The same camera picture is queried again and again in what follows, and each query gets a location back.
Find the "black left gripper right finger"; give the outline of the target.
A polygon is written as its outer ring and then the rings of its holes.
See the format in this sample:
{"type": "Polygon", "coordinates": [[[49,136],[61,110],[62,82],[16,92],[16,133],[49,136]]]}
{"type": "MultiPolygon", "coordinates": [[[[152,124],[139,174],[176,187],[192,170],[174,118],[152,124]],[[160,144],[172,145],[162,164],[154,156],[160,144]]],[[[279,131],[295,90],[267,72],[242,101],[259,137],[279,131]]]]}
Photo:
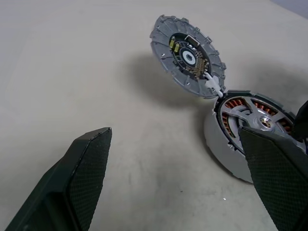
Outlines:
{"type": "Polygon", "coordinates": [[[279,231],[308,229],[308,156],[291,139],[239,130],[254,187],[279,231]]]}

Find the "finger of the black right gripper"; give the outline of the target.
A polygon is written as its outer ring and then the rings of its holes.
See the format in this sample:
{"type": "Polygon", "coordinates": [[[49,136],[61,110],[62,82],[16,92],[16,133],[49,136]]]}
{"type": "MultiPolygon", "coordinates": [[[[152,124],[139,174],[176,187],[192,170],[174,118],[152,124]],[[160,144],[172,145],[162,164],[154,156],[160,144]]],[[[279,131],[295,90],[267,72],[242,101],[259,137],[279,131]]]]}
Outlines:
{"type": "Polygon", "coordinates": [[[308,101],[298,110],[294,120],[292,136],[298,141],[305,141],[308,138],[308,101]]]}

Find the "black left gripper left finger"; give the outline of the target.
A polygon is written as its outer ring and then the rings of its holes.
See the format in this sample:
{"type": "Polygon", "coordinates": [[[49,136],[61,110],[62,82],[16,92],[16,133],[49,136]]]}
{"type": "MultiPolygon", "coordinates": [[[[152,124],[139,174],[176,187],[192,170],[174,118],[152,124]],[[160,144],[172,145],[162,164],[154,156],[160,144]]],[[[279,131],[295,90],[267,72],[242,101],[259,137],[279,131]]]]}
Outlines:
{"type": "Polygon", "coordinates": [[[87,231],[103,188],[110,127],[76,138],[39,180],[8,231],[87,231]]]}

